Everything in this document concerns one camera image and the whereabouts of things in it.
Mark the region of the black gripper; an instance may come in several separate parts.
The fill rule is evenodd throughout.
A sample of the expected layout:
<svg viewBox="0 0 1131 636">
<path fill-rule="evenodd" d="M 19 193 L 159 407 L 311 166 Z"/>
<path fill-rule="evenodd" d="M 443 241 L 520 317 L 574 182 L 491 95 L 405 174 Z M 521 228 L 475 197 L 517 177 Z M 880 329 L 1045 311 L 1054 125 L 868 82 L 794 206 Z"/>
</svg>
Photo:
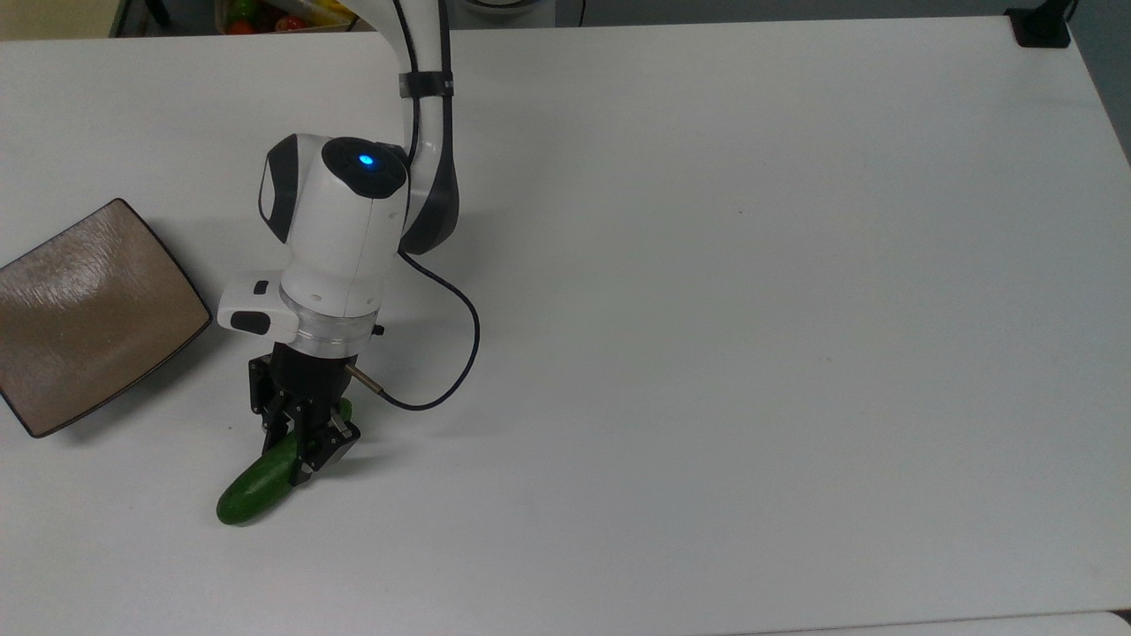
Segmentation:
<svg viewBox="0 0 1131 636">
<path fill-rule="evenodd" d="M 295 409 L 307 405 L 296 422 L 297 485 L 333 466 L 361 439 L 352 422 L 353 404 L 344 399 L 352 379 L 346 367 L 356 361 L 356 355 L 325 359 L 275 344 L 270 354 L 247 363 L 250 409 L 262 418 L 265 432 L 260 454 L 283 442 Z"/>
</svg>

